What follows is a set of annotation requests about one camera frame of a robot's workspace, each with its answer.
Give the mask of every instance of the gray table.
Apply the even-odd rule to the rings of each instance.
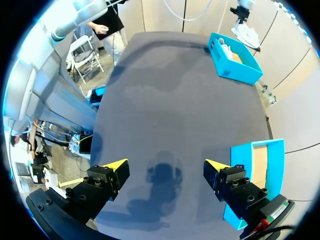
[[[91,165],[129,159],[130,178],[96,218],[130,240],[238,239],[203,177],[206,158],[269,139],[254,86],[217,76],[208,37],[136,34],[114,69],[94,127]]]

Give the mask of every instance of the folding chair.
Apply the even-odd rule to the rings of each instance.
[[[89,74],[93,68],[95,67],[100,67],[101,71],[104,73],[104,69],[102,68],[99,59],[97,58],[97,55],[92,47],[92,44],[90,42],[92,36],[88,37],[87,35],[83,35],[82,37],[78,38],[77,40],[75,40],[73,43],[71,43],[70,45],[70,49],[69,49],[69,57],[71,59],[71,63],[72,63],[72,67],[71,69],[75,68],[77,70],[77,72],[79,73],[82,81],[84,82],[84,84],[87,84],[85,82],[84,77]],[[75,57],[74,57],[74,51],[80,47],[82,47],[84,44],[89,43],[89,46],[91,48],[91,53],[82,61],[80,62],[76,62]],[[82,67],[83,65],[85,65],[87,62],[91,61],[91,65],[88,66],[87,68],[85,68],[83,70],[83,73],[81,73],[81,71],[79,70],[80,67]]]

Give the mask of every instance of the screw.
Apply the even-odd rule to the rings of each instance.
[[[249,196],[247,197],[247,199],[246,199],[246,202],[247,202],[247,203],[251,203],[253,200],[255,200],[255,196],[249,195]]]
[[[239,182],[238,182],[238,181],[233,181],[231,186],[235,188],[235,187],[237,187],[238,185],[239,185]]]
[[[94,185],[99,188],[101,186],[101,181],[99,180],[95,181]]]
[[[80,201],[86,200],[86,196],[85,196],[85,195],[80,195],[80,196],[79,196],[79,200],[80,200]]]
[[[268,193],[268,189],[262,188],[262,189],[261,189],[261,192],[262,192],[264,195],[266,195],[266,194]]]
[[[47,199],[47,200],[45,200],[45,204],[47,204],[47,205],[51,205],[51,204],[52,204],[52,200],[51,200],[51,199]]]
[[[41,211],[44,210],[44,206],[39,205],[39,206],[36,207],[36,209],[37,209],[39,212],[41,212]]]

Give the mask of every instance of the blue box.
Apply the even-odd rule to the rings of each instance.
[[[243,64],[228,59],[221,44],[218,42],[219,38],[224,39],[224,43],[230,46],[231,51],[238,54]],[[208,47],[217,74],[220,77],[254,85],[264,74],[246,46],[238,40],[213,32]]]
[[[231,147],[231,166],[244,165],[245,176],[252,179],[254,169],[254,147],[267,146],[268,162],[265,187],[268,189],[267,199],[273,200],[281,193],[285,174],[285,141],[273,139],[253,141]],[[245,220],[239,219],[229,205],[225,206],[223,218],[235,229],[241,230],[247,226]]]

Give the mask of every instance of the wall panel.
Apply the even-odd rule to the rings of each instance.
[[[320,65],[320,60],[316,50],[311,47],[299,65],[288,75],[283,82],[276,86],[272,93],[277,101],[281,101],[294,89],[299,86],[306,78]]]
[[[187,0],[185,18],[194,19],[199,16],[208,5],[209,0]],[[209,36],[217,32],[227,5],[226,0],[213,0],[207,12],[195,21],[185,21],[184,32]]]
[[[273,89],[302,60],[310,44],[282,10],[279,10],[270,31],[254,57],[262,68],[261,80]]]
[[[166,1],[178,16],[184,16],[185,0]],[[182,32],[183,21],[169,11],[163,0],[142,0],[142,10],[146,32]]]
[[[273,138],[284,138],[286,152],[320,142],[320,66],[287,97],[266,110]]]
[[[136,33],[145,31],[142,0],[130,0],[124,4],[118,4],[118,11],[128,41]]]

